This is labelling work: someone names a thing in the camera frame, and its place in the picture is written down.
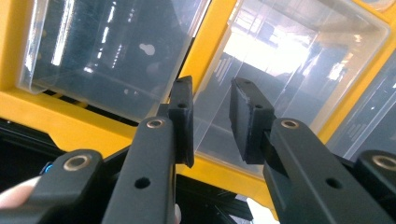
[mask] clear plastic bin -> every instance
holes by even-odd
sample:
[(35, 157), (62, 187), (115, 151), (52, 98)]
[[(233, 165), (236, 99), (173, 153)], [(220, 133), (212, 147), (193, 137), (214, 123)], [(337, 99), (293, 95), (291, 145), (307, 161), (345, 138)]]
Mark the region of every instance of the clear plastic bin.
[(231, 80), (250, 79), (278, 117), (317, 133), (388, 35), (384, 22), (345, 0), (245, 0), (195, 96), (195, 148), (261, 175), (242, 162), (233, 140)]
[(167, 98), (207, 0), (35, 0), (19, 87), (127, 119)]
[(327, 147), (355, 161), (365, 150), (396, 152), (396, 51), (382, 67)]
[(394, 4), (395, 0), (362, 0), (362, 2), (377, 11), (385, 11)]

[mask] screw hole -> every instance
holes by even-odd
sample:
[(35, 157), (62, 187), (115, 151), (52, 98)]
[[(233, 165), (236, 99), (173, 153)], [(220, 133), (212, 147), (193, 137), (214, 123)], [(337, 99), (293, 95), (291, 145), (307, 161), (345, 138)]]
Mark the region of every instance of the screw hole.
[(285, 119), (281, 122), (282, 126), (288, 129), (297, 129), (299, 124), (296, 121)]
[(376, 155), (373, 156), (373, 162), (384, 169), (396, 171), (396, 160), (391, 157)]
[(160, 128), (161, 126), (163, 126), (164, 121), (161, 119), (154, 119), (148, 122), (148, 127), (149, 128)]
[(64, 163), (64, 169), (66, 171), (77, 171), (81, 168), (86, 167), (90, 164), (91, 156), (90, 155), (77, 155), (70, 159), (68, 159)]
[(334, 189), (341, 189), (341, 188), (343, 187), (343, 185), (341, 184), (341, 182), (338, 181), (338, 180), (336, 180), (336, 179), (334, 179), (334, 178), (327, 178), (327, 179), (326, 179), (326, 183), (327, 183), (330, 187), (332, 187), (332, 188), (334, 188)]
[(148, 187), (150, 184), (151, 184), (151, 183), (150, 183), (149, 179), (146, 178), (146, 177), (142, 177), (142, 178), (140, 178), (140, 179), (137, 179), (137, 180), (134, 182), (134, 186), (135, 186), (137, 189), (145, 189), (145, 188)]
[(177, 106), (178, 106), (178, 108), (186, 108), (187, 107), (186, 104), (178, 104)]

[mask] transparent storage box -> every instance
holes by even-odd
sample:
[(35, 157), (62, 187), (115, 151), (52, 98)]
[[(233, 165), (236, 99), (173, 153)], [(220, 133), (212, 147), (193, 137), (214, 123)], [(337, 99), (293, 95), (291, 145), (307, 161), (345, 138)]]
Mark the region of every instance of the transparent storage box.
[(140, 121), (167, 98), (207, 0), (35, 0), (19, 87)]
[(253, 81), (277, 117), (317, 133), (388, 35), (384, 22), (345, 0), (245, 0), (195, 95), (195, 148), (262, 175), (240, 159), (233, 140), (231, 80)]
[(396, 152), (396, 51), (327, 143), (355, 161), (365, 150)]
[(395, 0), (362, 0), (362, 1), (377, 11), (385, 11), (395, 2)]

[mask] black plastic part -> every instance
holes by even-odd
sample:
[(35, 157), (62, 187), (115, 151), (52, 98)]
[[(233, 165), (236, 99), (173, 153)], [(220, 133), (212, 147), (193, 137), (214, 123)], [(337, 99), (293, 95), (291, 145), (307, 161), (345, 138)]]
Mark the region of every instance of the black plastic part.
[(262, 139), (264, 131), (271, 130), (275, 118), (274, 108), (254, 83), (239, 77), (232, 81), (231, 127), (242, 159), (247, 164), (264, 163), (261, 148), (270, 147), (270, 144), (263, 143)]
[[(290, 127), (290, 122), (297, 125)], [(265, 163), (265, 180), (281, 223), (394, 223), (300, 121), (276, 119), (271, 143), (290, 179)]]
[(168, 108), (169, 108), (169, 104), (160, 104), (160, 107), (158, 108), (157, 111), (157, 116), (168, 117)]
[(50, 170), (50, 168), (52, 168), (52, 166), (53, 166), (52, 161), (47, 162), (46, 165), (43, 167), (43, 169), (41, 169), (40, 175), (44, 175), (46, 172)]
[[(56, 94), (56, 92), (54, 92), (54, 91), (44, 91), (44, 93), (47, 94), (47, 95), (50, 95), (50, 96)], [(65, 95), (61, 96), (59, 99), (62, 100), (62, 101), (65, 101), (65, 102), (67, 102), (69, 104), (75, 104), (75, 103), (78, 102), (78, 100), (75, 100), (75, 99), (70, 98), (70, 97), (65, 96)], [(112, 114), (112, 113), (110, 113), (108, 111), (105, 111), (105, 110), (100, 109), (98, 107), (95, 107), (93, 105), (87, 105), (85, 107), (85, 109), (89, 110), (89, 111), (92, 111), (92, 112), (94, 112), (96, 114), (100, 114), (102, 116), (105, 116), (105, 117), (107, 117), (109, 119), (114, 119), (114, 120), (116, 120), (118, 122), (121, 122), (121, 123), (124, 123), (124, 124), (128, 124), (128, 125), (131, 125), (131, 126), (134, 126), (134, 127), (136, 127), (138, 125), (138, 123), (133, 121), (133, 120), (126, 119), (126, 118), (123, 118), (121, 116)]]
[(182, 77), (174, 82), (168, 106), (176, 139), (176, 163), (194, 165), (192, 78)]
[[(64, 169), (66, 162), (84, 155), (88, 164), (76, 171)], [(1, 223), (79, 223), (83, 217), (67, 213), (80, 206), (102, 165), (93, 150), (76, 150), (59, 157), (41, 176), (29, 199), (15, 209), (0, 210)]]
[(47, 134), (5, 119), (0, 119), (0, 138), (2, 141), (49, 157), (59, 157), (64, 154)]
[(353, 174), (396, 220), (396, 156), (378, 150), (365, 151), (359, 156)]
[[(149, 125), (153, 120), (161, 122)], [(173, 130), (165, 117), (139, 124), (103, 223), (175, 223)]]
[(104, 159), (107, 175), (112, 176), (120, 172), (128, 150), (129, 147), (126, 147)]
[(182, 224), (229, 223), (230, 216), (248, 221), (253, 219), (248, 204), (235, 199), (235, 193), (209, 186), (183, 175), (177, 176), (176, 188)]

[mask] finger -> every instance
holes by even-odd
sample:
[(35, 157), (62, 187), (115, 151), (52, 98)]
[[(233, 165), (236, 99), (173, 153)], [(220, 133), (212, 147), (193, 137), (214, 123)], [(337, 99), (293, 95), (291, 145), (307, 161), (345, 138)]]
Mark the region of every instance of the finger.
[(175, 204), (175, 224), (179, 224), (181, 222), (181, 212), (178, 204)]
[(39, 179), (40, 176), (37, 176), (0, 194), (0, 209), (16, 208), (26, 202)]

